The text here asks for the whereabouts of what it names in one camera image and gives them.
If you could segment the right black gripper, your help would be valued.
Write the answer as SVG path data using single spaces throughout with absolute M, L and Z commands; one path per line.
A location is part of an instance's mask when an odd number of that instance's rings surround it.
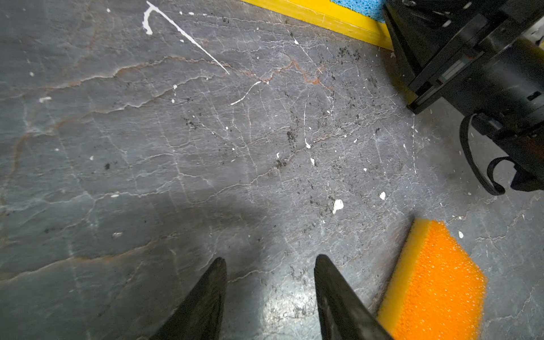
M 542 1 L 386 1 L 401 79 L 419 114 L 543 17 Z

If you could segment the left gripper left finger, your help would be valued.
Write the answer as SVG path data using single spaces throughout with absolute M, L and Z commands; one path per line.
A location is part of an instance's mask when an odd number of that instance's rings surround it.
M 152 339 L 218 339 L 227 287 L 227 264 L 218 257 Z

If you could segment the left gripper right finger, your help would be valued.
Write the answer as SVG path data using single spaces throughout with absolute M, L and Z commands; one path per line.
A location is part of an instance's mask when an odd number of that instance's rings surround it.
M 328 256 L 317 256 L 314 276 L 323 339 L 392 338 L 366 309 Z

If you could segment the orange sponge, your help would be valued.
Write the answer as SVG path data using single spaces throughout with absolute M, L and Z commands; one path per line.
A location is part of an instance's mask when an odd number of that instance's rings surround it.
M 478 339 L 487 278 L 443 222 L 416 219 L 378 311 L 394 339 Z

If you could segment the blue sponge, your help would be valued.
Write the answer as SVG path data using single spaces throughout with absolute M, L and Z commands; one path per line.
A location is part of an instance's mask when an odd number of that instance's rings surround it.
M 363 16 L 372 18 L 375 21 L 384 23 L 382 9 L 385 0 L 331 0 L 331 2 L 355 11 Z

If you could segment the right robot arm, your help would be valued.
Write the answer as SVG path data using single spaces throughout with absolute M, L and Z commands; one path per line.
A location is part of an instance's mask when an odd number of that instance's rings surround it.
M 482 187 L 494 180 L 493 160 L 481 171 L 469 132 L 504 151 L 516 191 L 543 188 L 542 1 L 387 1 L 382 10 L 402 81 L 414 93 L 412 113 L 446 99 L 463 115 L 459 139 Z

